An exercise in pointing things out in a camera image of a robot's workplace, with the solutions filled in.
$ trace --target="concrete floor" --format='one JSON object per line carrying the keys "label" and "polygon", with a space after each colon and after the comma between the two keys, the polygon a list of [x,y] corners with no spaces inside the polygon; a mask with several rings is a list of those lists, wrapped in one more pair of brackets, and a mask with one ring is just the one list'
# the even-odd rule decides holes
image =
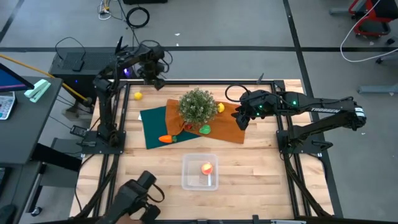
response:
{"label": "concrete floor", "polygon": [[[11,15],[18,0],[0,5],[0,27]],[[344,0],[290,0],[298,39],[302,47],[339,47],[353,21],[349,16],[330,16],[330,7],[347,6]],[[100,1],[24,0],[0,47],[53,47],[72,36],[85,47],[114,47],[121,35],[132,39],[126,25],[116,19],[100,21],[96,7]],[[169,0],[167,4],[143,4],[150,22],[136,30],[139,40],[153,39],[164,46],[270,46],[293,47],[292,35],[281,0]],[[120,17],[117,2],[111,12]],[[142,20],[141,15],[134,16]],[[392,34],[398,32],[396,22]],[[379,40],[357,39],[351,35],[346,47],[380,47],[389,37]],[[78,46],[65,41],[61,47]],[[42,70],[49,70],[54,52],[4,52]],[[174,64],[169,78],[302,78],[295,52],[275,51],[178,51],[172,52]],[[365,58],[374,53],[346,53],[349,58]],[[398,220],[398,153],[394,117],[397,95],[359,95],[360,85],[398,83],[398,62],[377,65],[374,60],[349,63],[336,52],[304,52],[304,61],[316,97],[353,96],[364,107],[368,123],[357,132],[336,129],[325,133],[335,146],[329,149],[341,208],[346,218]],[[40,74],[0,60],[21,75]],[[72,97],[65,91],[61,95]],[[56,103],[51,115],[69,126]],[[69,130],[49,119],[40,142],[49,145],[54,137],[72,138]],[[70,189],[46,188],[39,199],[44,211],[21,223],[67,218],[72,203]]]}

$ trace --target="potted plant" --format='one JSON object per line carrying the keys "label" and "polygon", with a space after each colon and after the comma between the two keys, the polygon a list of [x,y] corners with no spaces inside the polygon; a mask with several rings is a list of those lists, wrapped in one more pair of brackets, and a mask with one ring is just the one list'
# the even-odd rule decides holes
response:
{"label": "potted plant", "polygon": [[186,126],[199,128],[214,120],[217,104],[209,91],[196,88],[180,97],[179,112]]}

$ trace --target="wooden tabletop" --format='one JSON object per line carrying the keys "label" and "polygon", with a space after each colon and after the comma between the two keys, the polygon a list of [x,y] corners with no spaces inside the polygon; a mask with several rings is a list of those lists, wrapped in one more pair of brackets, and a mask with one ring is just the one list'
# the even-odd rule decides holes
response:
{"label": "wooden tabletop", "polygon": [[[287,91],[303,92],[300,80],[284,81]],[[131,87],[125,123],[126,148],[119,160],[115,193],[129,179],[137,179],[144,170],[148,170],[156,176],[156,184],[165,192],[165,200],[157,204],[162,211],[158,219],[251,219],[252,215],[259,215],[260,219],[293,218],[286,171],[279,157],[275,136],[275,117],[251,121],[244,144],[200,137],[157,149],[146,149],[142,122],[138,120],[139,112],[165,106],[167,99],[177,100],[195,87],[211,91],[216,101],[227,101],[224,96],[227,85],[167,85],[160,91],[153,86]],[[271,91],[269,85],[246,87],[249,90]],[[133,97],[137,91],[144,95],[140,101],[135,101]],[[232,87],[228,95],[232,99],[239,99],[242,93],[243,89]],[[123,96],[122,92],[119,102],[123,102]],[[122,103],[118,106],[117,121],[120,120],[121,108]],[[99,115],[97,104],[93,121]],[[303,126],[310,122],[310,117],[304,113],[293,116],[292,120],[294,124]],[[205,192],[182,189],[182,157],[187,153],[212,153],[218,156],[218,190]],[[300,155],[300,158],[309,191],[324,210],[333,213],[321,162],[308,155]],[[102,160],[102,155],[96,155],[80,171],[76,192],[83,207],[97,188]],[[304,215],[297,188],[296,192],[300,214]],[[149,193],[154,198],[160,198],[153,187]],[[106,196],[103,197],[101,214],[105,203]],[[78,212],[74,199],[70,215],[74,216]],[[134,214],[133,217],[139,217],[140,214]]]}

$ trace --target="transparent bin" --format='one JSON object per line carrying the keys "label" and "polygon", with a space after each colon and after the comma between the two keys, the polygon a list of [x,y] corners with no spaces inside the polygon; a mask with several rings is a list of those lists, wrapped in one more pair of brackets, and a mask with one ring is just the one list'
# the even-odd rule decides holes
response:
{"label": "transparent bin", "polygon": [[[213,165],[210,175],[201,172],[203,164]],[[217,190],[218,158],[214,154],[185,154],[182,162],[181,185],[184,190]]]}

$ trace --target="white cable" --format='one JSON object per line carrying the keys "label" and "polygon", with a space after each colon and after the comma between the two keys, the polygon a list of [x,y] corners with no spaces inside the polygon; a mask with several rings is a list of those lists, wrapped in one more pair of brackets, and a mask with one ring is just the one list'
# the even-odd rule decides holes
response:
{"label": "white cable", "polygon": [[[109,14],[109,16],[107,17],[107,18],[101,18],[101,9],[102,9],[102,7],[104,7],[104,13],[105,14]],[[108,10],[106,10],[106,8],[105,8],[105,5],[104,5],[104,0],[101,0],[101,4],[97,7],[97,10],[98,10],[98,8],[99,8],[99,12],[98,12],[98,19],[99,20],[102,20],[102,21],[104,21],[104,20],[107,20],[107,19],[109,19],[109,18],[111,18],[112,17],[112,15],[111,15],[111,13],[108,11]]]}
{"label": "white cable", "polygon": [[377,4],[379,4],[380,1],[381,1],[381,0],[378,0],[378,1],[375,3],[375,5],[365,14],[365,16],[363,16],[358,22],[355,23],[355,25],[353,26],[353,28],[351,28],[351,30],[348,32],[346,38],[344,38],[344,40],[342,41],[342,43],[341,43],[341,45],[340,45],[340,53],[341,53],[341,56],[343,56],[343,58],[344,58],[346,61],[348,61],[348,62],[364,62],[364,61],[371,60],[371,59],[374,59],[374,58],[383,57],[383,56],[386,56],[386,55],[389,55],[389,54],[392,54],[392,53],[398,51],[398,48],[397,48],[397,49],[395,49],[395,50],[393,50],[393,51],[390,51],[390,52],[388,52],[388,53],[380,54],[380,55],[373,56],[373,57],[369,57],[369,58],[362,59],[362,60],[350,60],[350,59],[347,59],[347,58],[344,56],[344,54],[343,54],[343,44],[346,42],[346,40],[347,40],[349,34],[353,31],[353,29],[356,27],[356,25],[357,25],[359,22],[361,22],[361,21],[362,21],[362,20],[363,20],[363,19],[364,19],[364,18],[377,6]]}

